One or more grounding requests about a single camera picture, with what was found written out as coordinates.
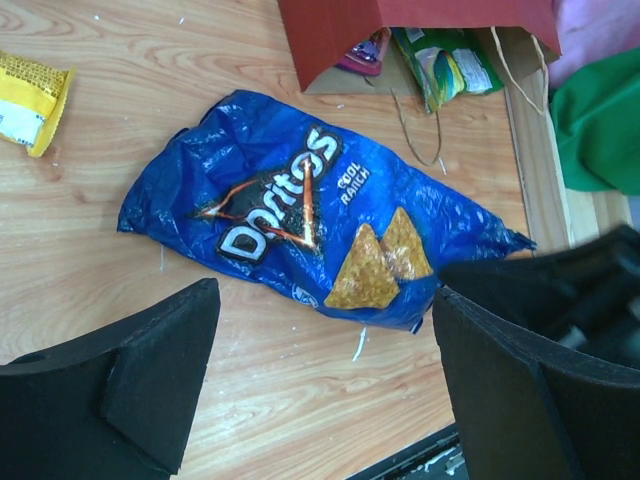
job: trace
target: doritos logo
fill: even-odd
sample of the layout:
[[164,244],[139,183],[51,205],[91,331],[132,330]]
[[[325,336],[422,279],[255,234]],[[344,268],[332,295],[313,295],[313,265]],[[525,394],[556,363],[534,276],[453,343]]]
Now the doritos logo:
[[272,241],[287,240],[315,250],[319,212],[314,187],[341,153],[340,138],[314,126],[304,149],[285,170],[256,175],[234,186],[195,217],[234,222],[217,245],[218,252],[229,258],[259,263]]

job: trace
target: barcode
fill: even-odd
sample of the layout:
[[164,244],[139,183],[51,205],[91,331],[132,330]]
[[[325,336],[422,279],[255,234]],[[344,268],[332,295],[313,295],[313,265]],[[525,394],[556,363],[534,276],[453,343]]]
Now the barcode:
[[424,32],[421,28],[405,28],[405,32],[407,32],[407,38],[411,43],[415,43],[424,37]]
[[473,51],[461,48],[454,50],[452,55],[467,83],[469,93],[484,93],[492,87],[489,74]]

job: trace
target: yellow wrapper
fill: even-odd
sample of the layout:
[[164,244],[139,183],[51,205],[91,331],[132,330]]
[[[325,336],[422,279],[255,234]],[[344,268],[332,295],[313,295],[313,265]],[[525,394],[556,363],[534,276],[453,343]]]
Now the yellow wrapper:
[[40,157],[56,133],[75,69],[56,70],[0,51],[0,136]]

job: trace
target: green snack package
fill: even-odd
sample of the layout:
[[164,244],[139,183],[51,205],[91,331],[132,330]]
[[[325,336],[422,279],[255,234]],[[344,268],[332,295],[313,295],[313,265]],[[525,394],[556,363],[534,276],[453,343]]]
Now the green snack package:
[[479,95],[504,87],[473,30],[393,28],[392,32],[429,112],[459,93]]

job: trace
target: wooden frame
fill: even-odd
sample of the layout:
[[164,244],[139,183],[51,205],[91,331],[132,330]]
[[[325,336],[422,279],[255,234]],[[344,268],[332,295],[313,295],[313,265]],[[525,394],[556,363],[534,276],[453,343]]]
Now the wooden frame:
[[[541,71],[520,82],[541,106],[543,82]],[[514,86],[508,86],[505,95],[529,233],[538,243],[538,251],[566,249],[620,223],[631,224],[629,201],[619,192],[584,193],[565,188],[551,116],[539,115]]]

